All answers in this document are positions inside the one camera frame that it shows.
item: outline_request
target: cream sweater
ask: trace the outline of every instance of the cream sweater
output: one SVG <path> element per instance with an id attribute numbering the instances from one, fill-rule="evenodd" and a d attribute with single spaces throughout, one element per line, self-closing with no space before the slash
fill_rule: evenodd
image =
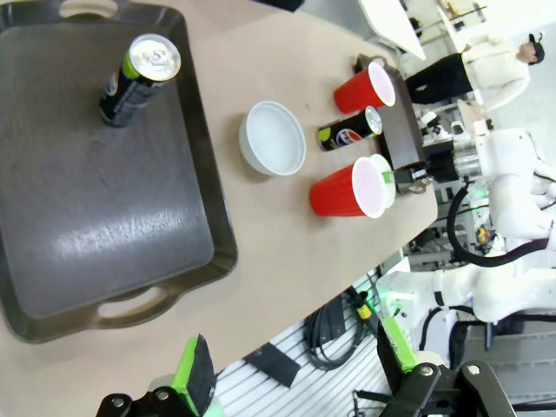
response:
<path id="1" fill-rule="evenodd" d="M 461 57 L 471 86 L 486 98 L 483 110 L 504 106 L 525 90 L 529 65 L 516 58 L 518 49 L 509 39 L 485 34 L 467 44 L 471 49 Z"/>

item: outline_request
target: screw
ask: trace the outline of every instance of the screw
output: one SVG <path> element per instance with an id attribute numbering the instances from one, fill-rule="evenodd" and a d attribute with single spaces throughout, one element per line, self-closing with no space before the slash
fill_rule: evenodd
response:
<path id="1" fill-rule="evenodd" d="M 434 374 L 434 371 L 431 367 L 422 367 L 419 369 L 419 373 L 423 376 L 431 376 Z"/>
<path id="2" fill-rule="evenodd" d="M 156 398 L 158 398 L 160 401 L 167 400 L 168 397 L 169 397 L 169 394 L 164 390 L 159 391 L 159 392 L 156 393 Z"/>
<path id="3" fill-rule="evenodd" d="M 479 369 L 479 367 L 476 366 L 476 365 L 469 365 L 469 366 L 467 367 L 467 370 L 469 371 L 469 373 L 470 373 L 471 375 L 478 375 L 478 374 L 480 374 L 480 369 Z"/>
<path id="4" fill-rule="evenodd" d="M 120 397 L 115 397 L 112 399 L 112 405 L 116 408 L 120 408 L 121 406 L 123 406 L 123 404 L 125 404 L 125 401 Z"/>

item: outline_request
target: person's arm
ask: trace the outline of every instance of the person's arm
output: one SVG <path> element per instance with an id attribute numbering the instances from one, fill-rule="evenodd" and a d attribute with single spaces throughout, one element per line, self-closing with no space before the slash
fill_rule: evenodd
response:
<path id="1" fill-rule="evenodd" d="M 515 97 L 519 96 L 525 90 L 526 86 L 527 80 L 525 78 L 506 84 L 504 87 L 499 89 L 498 93 L 494 97 L 485 100 L 482 106 L 480 106 L 480 110 L 488 111 L 505 106 Z"/>
<path id="2" fill-rule="evenodd" d="M 498 35 L 493 35 L 492 33 L 481 33 L 479 35 L 472 36 L 468 41 L 465 51 L 470 50 L 471 48 L 481 45 L 482 43 L 491 43 L 495 45 L 496 43 L 503 42 L 504 38 Z"/>

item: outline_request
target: black tray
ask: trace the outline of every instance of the black tray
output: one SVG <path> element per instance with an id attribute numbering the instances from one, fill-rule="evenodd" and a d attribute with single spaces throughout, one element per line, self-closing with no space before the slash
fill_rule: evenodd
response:
<path id="1" fill-rule="evenodd" d="M 61 6 L 71 14 L 0 6 L 0 300 L 26 341 L 147 321 L 237 257 L 183 16 Z M 128 127 L 108 127 L 99 97 L 146 32 L 172 40 L 182 68 Z M 151 287 L 148 305 L 99 314 Z"/>

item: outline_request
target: black cap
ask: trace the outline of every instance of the black cap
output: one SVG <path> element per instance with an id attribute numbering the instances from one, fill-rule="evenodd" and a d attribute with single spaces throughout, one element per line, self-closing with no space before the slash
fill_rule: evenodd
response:
<path id="1" fill-rule="evenodd" d="M 537 61 L 535 61 L 534 63 L 529 63 L 529 65 L 542 63 L 542 60 L 545 59 L 545 49 L 540 44 L 541 40 L 542 40 L 542 33 L 539 35 L 539 41 L 535 40 L 535 36 L 533 33 L 529 34 L 529 42 L 533 44 L 533 47 L 535 48 L 535 56 L 537 57 Z"/>

